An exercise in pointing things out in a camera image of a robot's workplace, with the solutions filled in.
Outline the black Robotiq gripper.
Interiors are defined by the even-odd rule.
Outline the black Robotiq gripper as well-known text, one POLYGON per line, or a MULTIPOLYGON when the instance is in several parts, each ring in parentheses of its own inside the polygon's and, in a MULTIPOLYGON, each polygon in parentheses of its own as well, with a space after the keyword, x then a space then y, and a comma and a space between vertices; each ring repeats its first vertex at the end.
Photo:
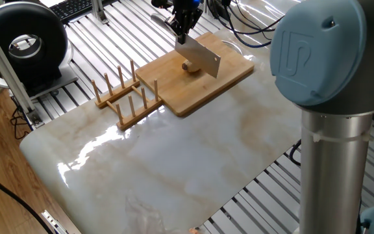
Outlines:
POLYGON ((200 0, 173 0, 174 15, 166 19, 166 25, 176 36, 177 42, 184 44, 184 34, 193 29, 201 17, 203 10, 200 0), (184 19, 184 31, 178 20, 184 19))

